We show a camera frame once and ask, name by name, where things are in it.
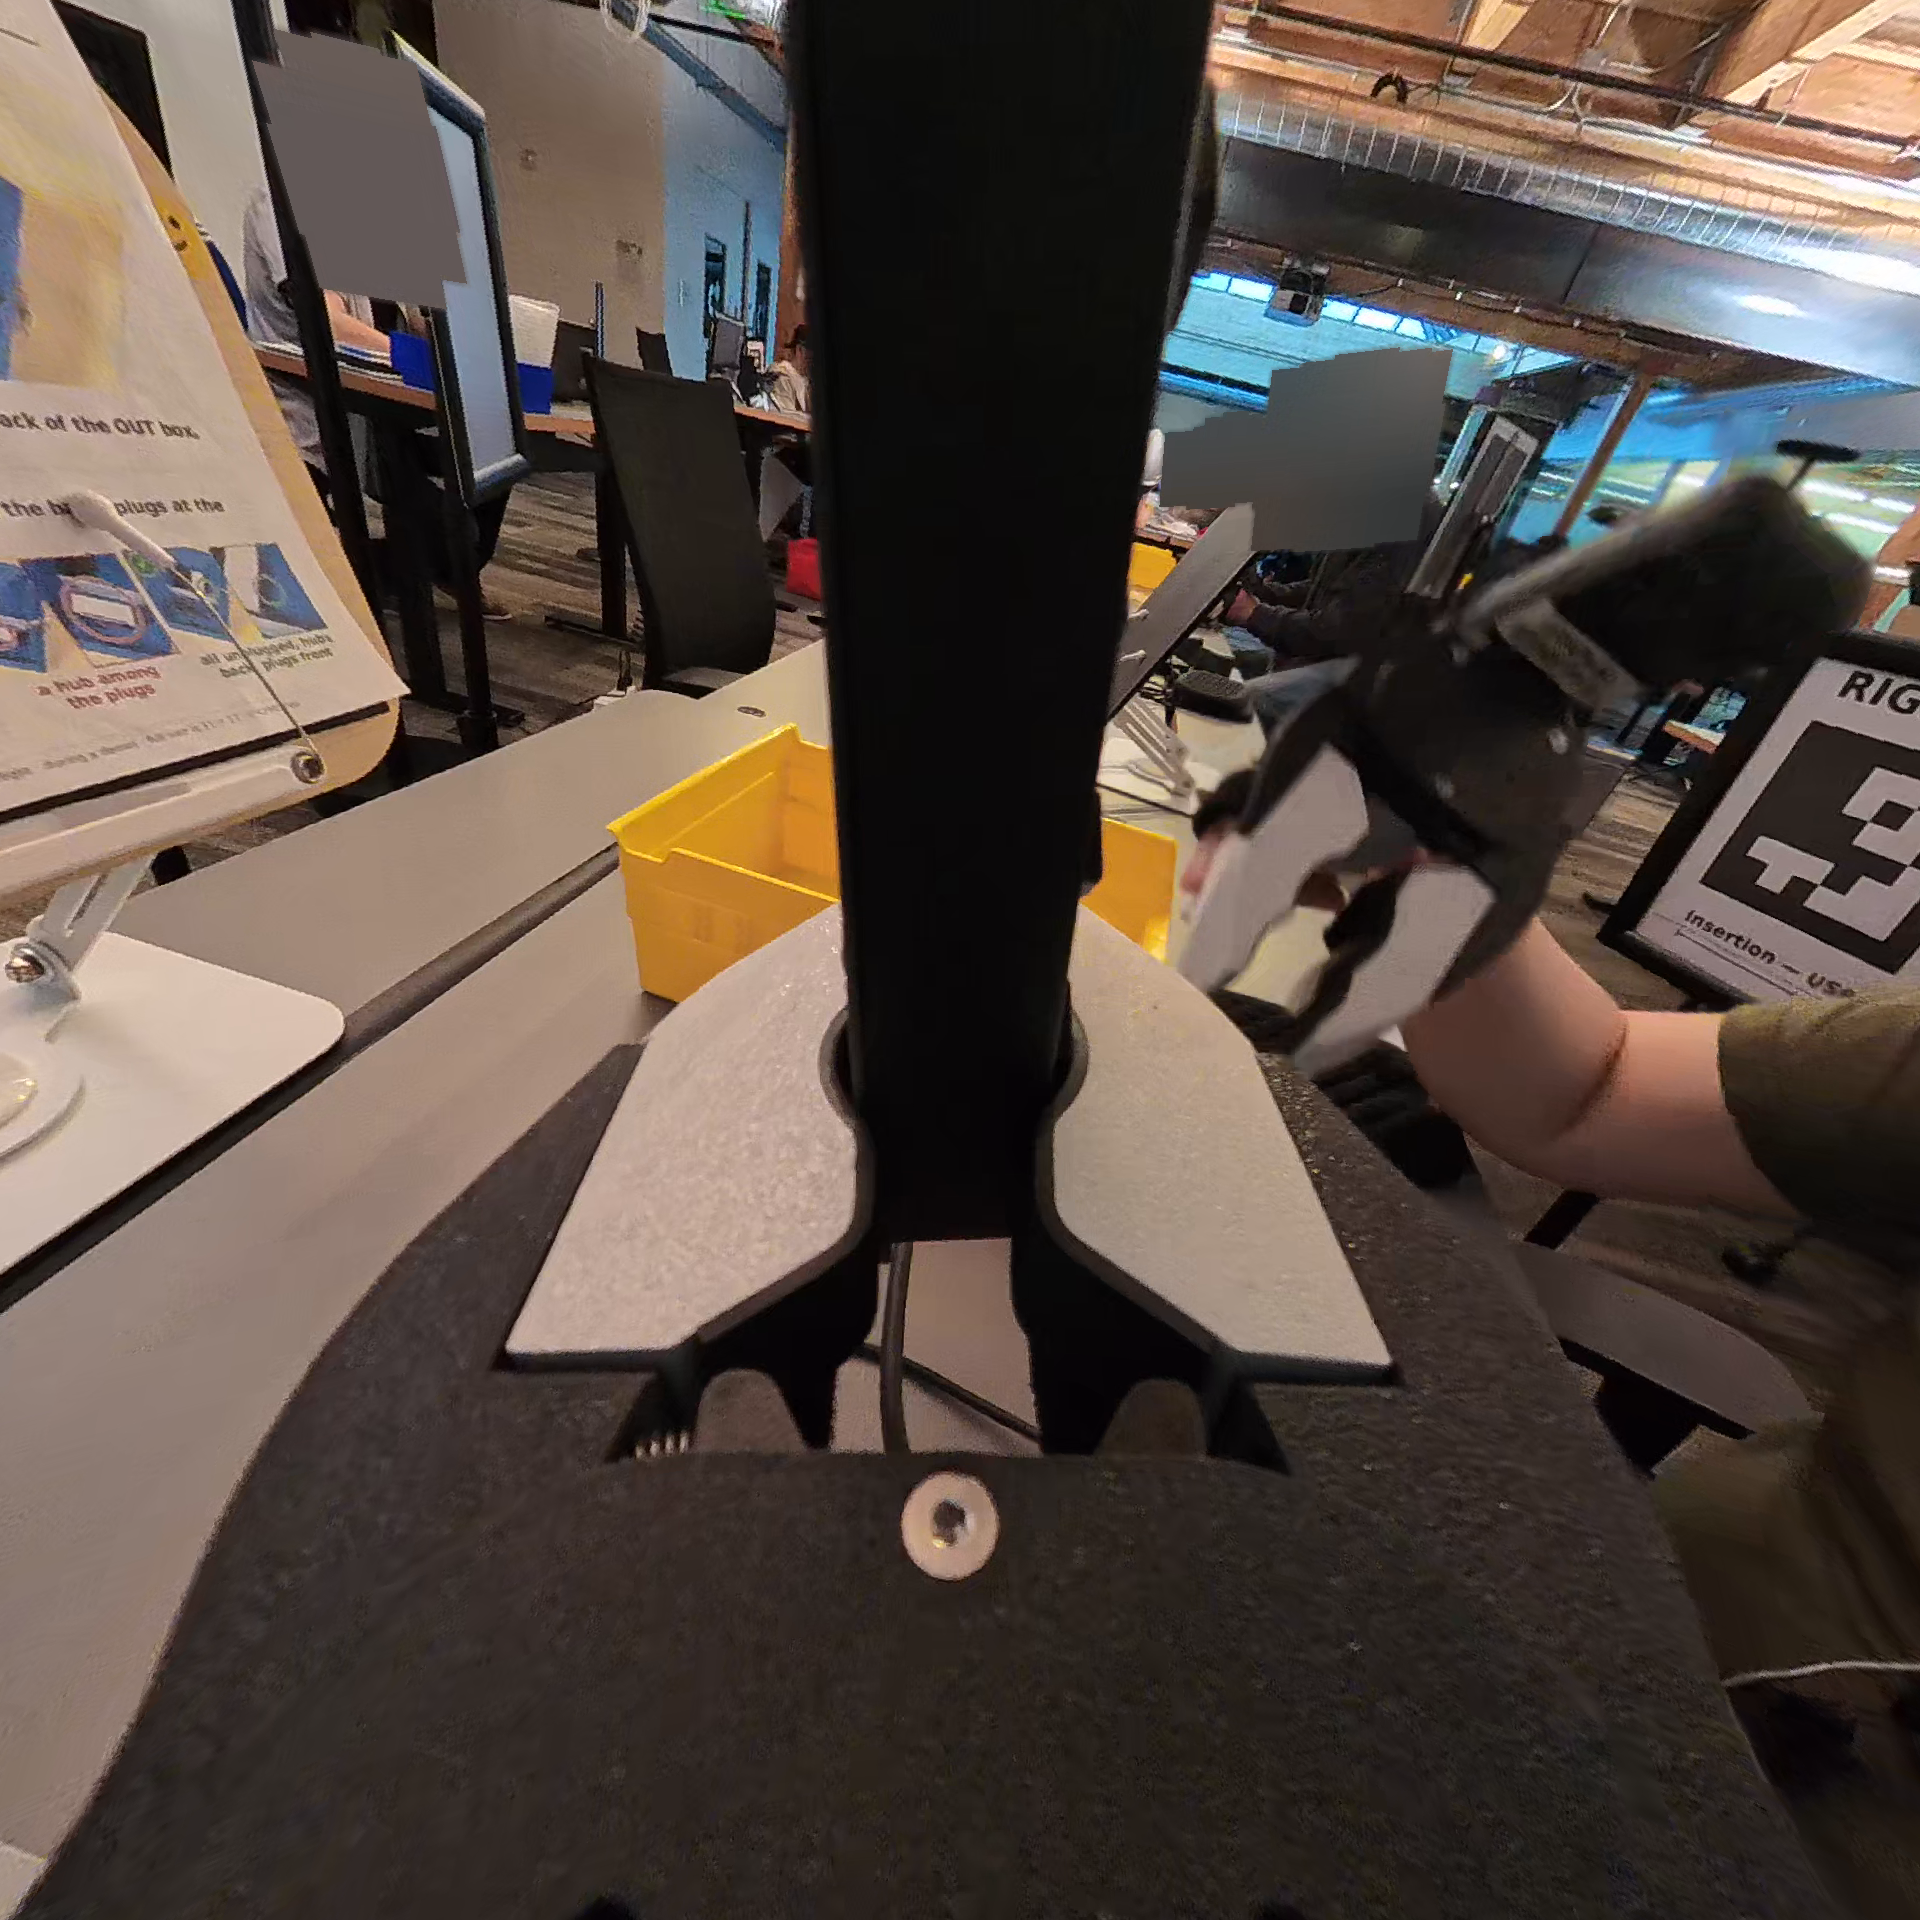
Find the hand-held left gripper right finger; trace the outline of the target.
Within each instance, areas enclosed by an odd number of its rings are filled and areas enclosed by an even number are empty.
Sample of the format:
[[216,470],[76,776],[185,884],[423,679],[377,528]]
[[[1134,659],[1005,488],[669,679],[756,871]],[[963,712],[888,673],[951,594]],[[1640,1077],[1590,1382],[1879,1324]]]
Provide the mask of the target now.
[[1233,1020],[1086,907],[1067,1008],[1042,1231],[1209,1381],[1387,1381],[1388,1345]]

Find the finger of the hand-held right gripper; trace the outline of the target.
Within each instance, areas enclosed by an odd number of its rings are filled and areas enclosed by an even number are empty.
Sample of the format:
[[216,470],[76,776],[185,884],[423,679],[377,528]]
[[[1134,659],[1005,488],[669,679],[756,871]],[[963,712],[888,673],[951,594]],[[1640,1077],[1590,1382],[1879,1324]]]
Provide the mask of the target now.
[[1468,867],[1412,865],[1371,879],[1327,929],[1327,963],[1290,1025],[1290,1062],[1324,1075],[1421,1013],[1496,905]]
[[1320,743],[1235,827],[1213,854],[1181,975],[1221,991],[1246,970],[1267,931],[1300,899],[1317,871],[1343,871],[1371,832],[1361,776],[1339,743]]

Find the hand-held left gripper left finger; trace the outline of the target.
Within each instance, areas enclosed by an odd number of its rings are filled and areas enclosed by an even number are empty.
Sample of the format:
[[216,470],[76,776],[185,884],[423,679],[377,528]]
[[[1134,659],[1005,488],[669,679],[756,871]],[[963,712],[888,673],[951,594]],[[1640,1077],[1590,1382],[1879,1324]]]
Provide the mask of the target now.
[[830,905],[659,1020],[506,1361],[683,1365],[866,1242],[873,1169],[835,1067],[844,1017]]

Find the yellow plastic bin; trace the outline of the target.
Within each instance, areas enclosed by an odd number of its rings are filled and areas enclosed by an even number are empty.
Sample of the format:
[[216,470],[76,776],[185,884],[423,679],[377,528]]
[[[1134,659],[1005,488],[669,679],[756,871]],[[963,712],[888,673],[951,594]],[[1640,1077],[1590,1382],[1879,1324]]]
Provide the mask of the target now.
[[1179,844],[1106,820],[1092,735],[990,790],[938,727],[862,713],[844,765],[779,727],[655,793],[610,827],[641,990],[685,1003],[838,907],[859,1039],[954,1003],[1053,1060],[1079,913],[1160,964],[1179,899]]

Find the long black usb hub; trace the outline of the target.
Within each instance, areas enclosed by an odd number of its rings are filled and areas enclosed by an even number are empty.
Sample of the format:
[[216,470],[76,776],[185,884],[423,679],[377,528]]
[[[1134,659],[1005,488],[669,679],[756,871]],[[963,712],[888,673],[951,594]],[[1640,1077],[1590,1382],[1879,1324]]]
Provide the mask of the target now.
[[1211,34],[1176,3],[788,11],[882,1242],[1032,1203]]

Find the white tilted board stand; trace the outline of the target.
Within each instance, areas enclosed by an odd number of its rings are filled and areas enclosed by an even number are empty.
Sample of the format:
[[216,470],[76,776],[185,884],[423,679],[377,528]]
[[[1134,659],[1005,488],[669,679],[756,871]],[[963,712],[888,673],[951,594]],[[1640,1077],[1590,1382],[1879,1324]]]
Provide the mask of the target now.
[[1129,772],[1168,791],[1176,802],[1195,802],[1198,782],[1191,748],[1181,741],[1160,701],[1134,693],[1125,699],[1110,727],[1131,743]]

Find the tall black display board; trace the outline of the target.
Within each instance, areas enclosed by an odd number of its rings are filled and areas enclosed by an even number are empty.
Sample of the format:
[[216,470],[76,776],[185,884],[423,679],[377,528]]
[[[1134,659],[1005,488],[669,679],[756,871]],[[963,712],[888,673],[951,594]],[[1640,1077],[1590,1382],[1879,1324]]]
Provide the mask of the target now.
[[1406,594],[1446,604],[1463,590],[1525,490],[1540,450],[1542,436],[1531,420],[1500,414],[1486,414],[1473,436],[1462,436],[1438,481],[1438,523],[1406,578]]

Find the black tilted board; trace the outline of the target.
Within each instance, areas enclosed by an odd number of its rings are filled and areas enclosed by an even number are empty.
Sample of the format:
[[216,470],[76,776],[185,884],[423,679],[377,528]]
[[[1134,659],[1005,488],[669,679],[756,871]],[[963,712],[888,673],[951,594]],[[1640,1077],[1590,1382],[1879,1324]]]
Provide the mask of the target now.
[[1115,718],[1145,679],[1184,644],[1213,604],[1235,587],[1253,555],[1257,503],[1239,500],[1213,516],[1165,582],[1121,628],[1106,718]]

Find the black and white marker sign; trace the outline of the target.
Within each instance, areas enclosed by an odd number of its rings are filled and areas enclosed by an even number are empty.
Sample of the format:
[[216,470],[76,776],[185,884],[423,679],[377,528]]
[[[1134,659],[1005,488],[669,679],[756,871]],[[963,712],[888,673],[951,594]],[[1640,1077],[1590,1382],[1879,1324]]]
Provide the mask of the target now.
[[1917,644],[1798,653],[1714,751],[1597,940],[1725,1010],[1917,979]]

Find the person's olive shirt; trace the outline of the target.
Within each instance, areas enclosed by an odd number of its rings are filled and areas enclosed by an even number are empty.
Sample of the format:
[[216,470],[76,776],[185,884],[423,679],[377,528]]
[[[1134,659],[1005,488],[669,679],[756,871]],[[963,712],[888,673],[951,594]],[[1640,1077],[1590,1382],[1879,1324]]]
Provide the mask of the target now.
[[1744,1004],[1720,1023],[1716,1075],[1743,1148],[1798,1217],[1916,1242],[1917,988]]

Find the white stand base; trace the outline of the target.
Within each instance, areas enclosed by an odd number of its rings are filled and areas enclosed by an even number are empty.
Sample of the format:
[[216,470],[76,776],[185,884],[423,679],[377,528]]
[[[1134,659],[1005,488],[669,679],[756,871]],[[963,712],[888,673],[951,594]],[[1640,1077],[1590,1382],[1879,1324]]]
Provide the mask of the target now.
[[71,879],[5,950],[5,1273],[347,1032],[327,996],[116,931],[141,871],[126,862]]

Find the wooden sheet board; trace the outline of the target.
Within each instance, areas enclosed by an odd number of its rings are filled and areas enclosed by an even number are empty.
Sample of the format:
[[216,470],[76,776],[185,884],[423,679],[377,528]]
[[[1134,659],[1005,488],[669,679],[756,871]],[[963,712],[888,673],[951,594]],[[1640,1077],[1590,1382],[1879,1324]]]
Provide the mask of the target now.
[[[109,98],[109,93],[100,98],[111,123],[129,147],[142,188],[154,201],[169,243],[177,253],[184,273],[193,282],[196,298],[200,300],[208,317],[208,327],[228,365],[233,391],[244,400],[245,415],[251,417],[254,434],[258,436],[258,444],[264,445],[264,454],[275,473],[275,484],[285,493],[285,503],[297,516],[302,537],[314,548],[329,587],[344,598],[364,652],[372,652],[380,664],[392,664],[392,649],[380,623],[369,608],[367,594],[355,572],[350,568],[349,553],[340,545],[340,534],[329,516],[327,503],[302,465],[302,449],[285,429],[278,399],[268,389],[268,376],[258,364],[256,344],[233,308],[228,288],[219,276],[214,250],[200,232],[193,209],[132,119]],[[387,701],[367,717],[344,718],[339,727],[322,728],[318,748],[327,762],[327,773],[318,783],[305,786],[305,796],[334,796],[350,782],[369,776],[387,757],[387,748],[396,736],[396,725],[399,703]]]

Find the black office chair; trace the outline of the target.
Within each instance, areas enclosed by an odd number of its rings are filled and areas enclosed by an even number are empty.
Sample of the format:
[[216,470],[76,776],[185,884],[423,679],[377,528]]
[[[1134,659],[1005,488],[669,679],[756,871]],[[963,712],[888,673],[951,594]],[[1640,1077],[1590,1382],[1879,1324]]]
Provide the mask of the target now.
[[637,575],[641,686],[703,699],[759,672],[778,589],[731,391],[600,355],[584,380]]

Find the person's olive pants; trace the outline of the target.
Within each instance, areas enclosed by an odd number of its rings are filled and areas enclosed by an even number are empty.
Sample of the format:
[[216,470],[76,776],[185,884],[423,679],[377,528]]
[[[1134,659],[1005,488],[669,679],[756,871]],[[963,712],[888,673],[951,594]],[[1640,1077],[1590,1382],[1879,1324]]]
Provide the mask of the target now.
[[1743,1728],[1846,1915],[1917,1915],[1916,1315],[1815,1420],[1710,1436],[1653,1481]]

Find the printed instruction sheet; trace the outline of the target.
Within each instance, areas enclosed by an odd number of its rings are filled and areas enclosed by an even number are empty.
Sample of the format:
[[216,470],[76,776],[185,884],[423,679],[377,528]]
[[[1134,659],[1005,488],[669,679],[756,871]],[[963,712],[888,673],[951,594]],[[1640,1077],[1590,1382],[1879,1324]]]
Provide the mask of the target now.
[[335,587],[185,261],[52,5],[5,5],[2,805],[112,791],[402,693]]

